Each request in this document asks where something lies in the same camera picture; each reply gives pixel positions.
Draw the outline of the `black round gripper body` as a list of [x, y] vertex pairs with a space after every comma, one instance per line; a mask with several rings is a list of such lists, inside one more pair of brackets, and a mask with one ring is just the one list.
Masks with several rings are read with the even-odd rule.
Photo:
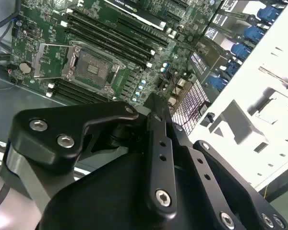
[[175, 203], [157, 191], [162, 209], [150, 209], [144, 194], [143, 153], [125, 154], [61, 190], [48, 204], [42, 230], [203, 230], [201, 196], [179, 162], [173, 165]]

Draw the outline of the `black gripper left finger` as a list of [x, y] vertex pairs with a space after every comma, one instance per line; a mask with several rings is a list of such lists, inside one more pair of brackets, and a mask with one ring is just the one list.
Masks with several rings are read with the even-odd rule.
[[93, 148], [104, 152], [109, 146], [126, 146], [145, 156], [142, 198], [147, 206], [164, 207], [159, 190], [174, 204], [172, 142], [166, 123], [156, 114], [156, 96], [151, 94], [137, 108], [119, 101], [20, 111], [12, 120], [5, 164], [44, 212], [72, 183], [79, 159], [88, 158]]

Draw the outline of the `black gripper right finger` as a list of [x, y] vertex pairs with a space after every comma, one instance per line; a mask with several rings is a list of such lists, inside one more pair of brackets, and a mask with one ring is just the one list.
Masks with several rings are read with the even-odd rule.
[[156, 114], [166, 123], [174, 159], [196, 181], [204, 230], [288, 230], [287, 221], [211, 145], [189, 141], [159, 95]]

